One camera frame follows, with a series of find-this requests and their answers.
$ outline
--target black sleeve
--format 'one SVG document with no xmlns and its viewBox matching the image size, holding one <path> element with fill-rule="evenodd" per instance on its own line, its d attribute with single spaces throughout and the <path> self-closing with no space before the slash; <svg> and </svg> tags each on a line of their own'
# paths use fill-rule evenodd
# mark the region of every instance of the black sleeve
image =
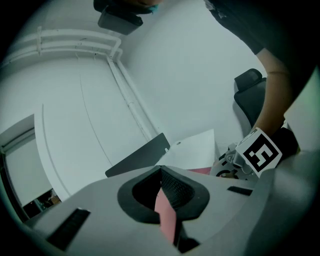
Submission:
<svg viewBox="0 0 320 256">
<path fill-rule="evenodd" d="M 244 41 L 254 54 L 263 48 L 288 68 L 295 95 L 302 90 L 318 56 L 314 3 L 209 0 L 215 19 Z"/>
</svg>

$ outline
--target black mesh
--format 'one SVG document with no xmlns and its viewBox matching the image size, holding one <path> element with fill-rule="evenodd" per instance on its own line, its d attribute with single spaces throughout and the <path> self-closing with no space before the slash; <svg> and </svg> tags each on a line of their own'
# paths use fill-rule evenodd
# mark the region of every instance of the black mesh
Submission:
<svg viewBox="0 0 320 256">
<path fill-rule="evenodd" d="M 190 185 L 173 177 L 164 170 L 162 170 L 161 187 L 175 211 L 188 203 L 195 195 L 195 190 Z"/>
</svg>

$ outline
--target chair backrest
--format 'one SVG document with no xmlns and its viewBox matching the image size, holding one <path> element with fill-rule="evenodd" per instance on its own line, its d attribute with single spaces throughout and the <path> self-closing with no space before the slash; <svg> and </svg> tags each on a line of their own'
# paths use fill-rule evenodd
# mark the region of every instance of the chair backrest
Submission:
<svg viewBox="0 0 320 256">
<path fill-rule="evenodd" d="M 238 92 L 234 94 L 234 100 L 248 118 L 253 127 L 260 115 L 265 101 L 266 78 L 252 68 L 235 79 Z"/>
</svg>

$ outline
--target pink object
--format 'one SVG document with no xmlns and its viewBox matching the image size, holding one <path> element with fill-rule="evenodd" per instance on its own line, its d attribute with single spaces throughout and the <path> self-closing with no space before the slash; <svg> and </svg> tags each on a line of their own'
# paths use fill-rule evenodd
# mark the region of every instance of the pink object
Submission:
<svg viewBox="0 0 320 256">
<path fill-rule="evenodd" d="M 206 167 L 206 168 L 199 168 L 199 169 L 191 169 L 189 170 L 191 172 L 195 172 L 198 174 L 205 174 L 205 175 L 209 175 L 210 171 L 211 171 L 211 167 Z"/>
<path fill-rule="evenodd" d="M 160 230 L 164 233 L 165 237 L 173 243 L 175 239 L 177 215 L 162 188 L 160 188 L 156 197 L 154 211 L 160 215 Z"/>
</svg>

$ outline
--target person's arm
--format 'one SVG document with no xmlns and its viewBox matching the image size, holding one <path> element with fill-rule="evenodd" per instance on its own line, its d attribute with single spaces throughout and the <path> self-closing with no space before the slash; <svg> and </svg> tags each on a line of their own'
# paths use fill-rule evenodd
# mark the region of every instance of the person's arm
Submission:
<svg viewBox="0 0 320 256">
<path fill-rule="evenodd" d="M 264 66 L 267 78 L 263 108 L 252 129 L 258 127 L 270 137 L 283 125 L 284 113 L 293 102 L 290 74 L 267 49 L 262 49 L 256 56 Z"/>
</svg>

